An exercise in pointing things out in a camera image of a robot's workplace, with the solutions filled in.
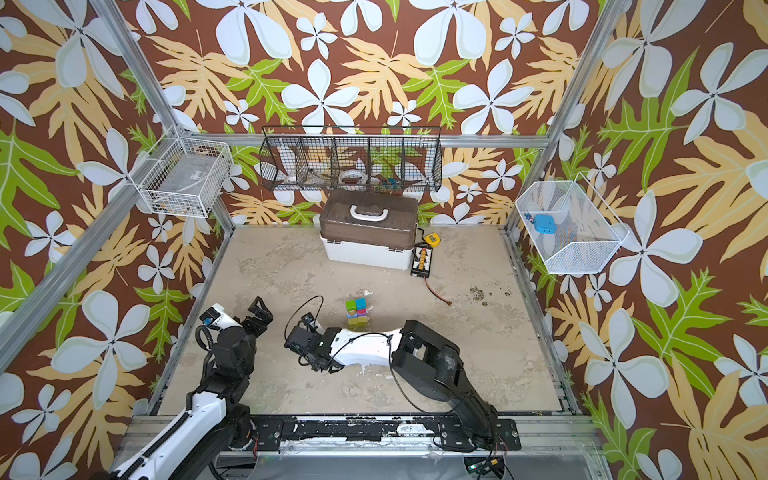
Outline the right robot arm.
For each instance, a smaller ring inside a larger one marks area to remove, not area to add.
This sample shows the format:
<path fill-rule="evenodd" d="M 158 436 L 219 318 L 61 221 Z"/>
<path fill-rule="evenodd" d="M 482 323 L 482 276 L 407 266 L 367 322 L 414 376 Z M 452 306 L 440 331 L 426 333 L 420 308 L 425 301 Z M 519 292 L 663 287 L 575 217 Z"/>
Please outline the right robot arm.
<path fill-rule="evenodd" d="M 496 448 L 498 412 L 470 382 L 458 345 L 425 324 L 408 320 L 389 332 L 320 329 L 305 315 L 284 335 L 284 347 L 300 364 L 317 372 L 337 373 L 351 365 L 386 366 L 422 396 L 449 405 L 444 413 L 458 418 L 467 451 Z"/>

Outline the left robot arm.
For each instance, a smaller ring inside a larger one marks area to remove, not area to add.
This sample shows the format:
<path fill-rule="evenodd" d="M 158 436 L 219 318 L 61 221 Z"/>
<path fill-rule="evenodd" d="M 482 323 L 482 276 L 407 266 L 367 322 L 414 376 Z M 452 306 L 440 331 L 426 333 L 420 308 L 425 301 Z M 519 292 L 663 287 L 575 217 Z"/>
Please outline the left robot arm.
<path fill-rule="evenodd" d="M 195 479 L 227 448 L 252 444 L 250 408 L 240 402 L 254 371 L 256 339 L 273 314 L 260 297 L 244 319 L 214 304 L 200 315 L 195 341 L 206 352 L 200 384 L 185 408 L 109 479 Z"/>

